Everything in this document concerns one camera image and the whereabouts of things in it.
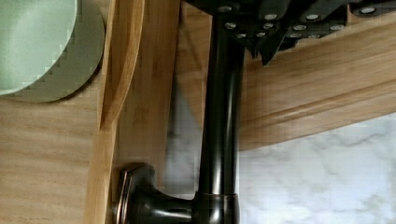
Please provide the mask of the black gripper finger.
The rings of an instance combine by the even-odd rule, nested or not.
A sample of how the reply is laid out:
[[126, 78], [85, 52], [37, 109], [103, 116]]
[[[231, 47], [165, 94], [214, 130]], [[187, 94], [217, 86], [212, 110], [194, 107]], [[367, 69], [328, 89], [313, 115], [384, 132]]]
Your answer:
[[372, 18], [393, 12], [395, 0], [184, 0], [209, 14], [212, 41], [247, 49], [267, 65], [305, 38], [343, 30], [350, 14]]

